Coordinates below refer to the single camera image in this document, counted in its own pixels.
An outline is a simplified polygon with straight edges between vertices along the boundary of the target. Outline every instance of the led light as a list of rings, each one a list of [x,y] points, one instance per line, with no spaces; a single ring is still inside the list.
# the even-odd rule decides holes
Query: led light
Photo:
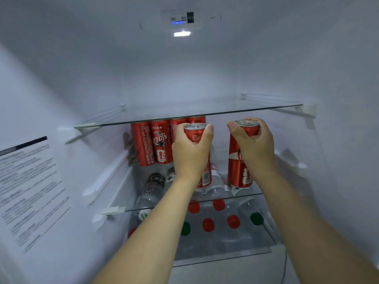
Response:
[[[190,34],[191,32],[182,31],[182,32],[174,33],[174,37],[186,37],[186,36],[189,36]]]

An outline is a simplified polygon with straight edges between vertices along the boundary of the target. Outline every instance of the green bottle cap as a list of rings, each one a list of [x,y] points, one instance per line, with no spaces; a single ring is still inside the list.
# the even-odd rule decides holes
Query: green bottle cap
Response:
[[[259,212],[254,212],[250,215],[250,220],[254,225],[262,225],[263,224],[263,216]]]
[[[182,236],[187,236],[190,233],[191,233],[191,225],[187,221],[184,221],[183,227],[182,227],[182,232],[180,234]]]

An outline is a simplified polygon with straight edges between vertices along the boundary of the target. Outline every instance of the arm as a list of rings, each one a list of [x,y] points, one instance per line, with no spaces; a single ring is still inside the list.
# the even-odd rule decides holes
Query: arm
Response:
[[[280,176],[275,165],[271,132],[263,120],[250,120],[259,122],[259,135],[248,137],[233,121],[228,127],[239,143],[249,172],[267,200],[300,282],[379,283],[379,270],[310,210]]]
[[[213,126],[193,143],[177,126],[173,144],[176,178],[158,205],[96,276],[92,284],[168,283],[188,203],[208,161]]]

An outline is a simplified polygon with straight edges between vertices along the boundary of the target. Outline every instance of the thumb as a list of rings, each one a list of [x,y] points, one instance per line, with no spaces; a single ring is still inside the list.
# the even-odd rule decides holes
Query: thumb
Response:
[[[227,123],[227,126],[229,128],[230,134],[239,144],[239,147],[243,148],[245,143],[250,140],[246,132],[235,121],[229,121]]]
[[[199,144],[207,149],[210,149],[213,140],[213,124],[208,124],[201,136]]]

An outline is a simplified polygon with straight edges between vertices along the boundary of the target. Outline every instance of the forearm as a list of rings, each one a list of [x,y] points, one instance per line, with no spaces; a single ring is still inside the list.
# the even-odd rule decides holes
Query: forearm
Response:
[[[166,284],[193,189],[176,179],[93,283]]]
[[[278,173],[258,180],[302,284],[379,283],[379,271]]]

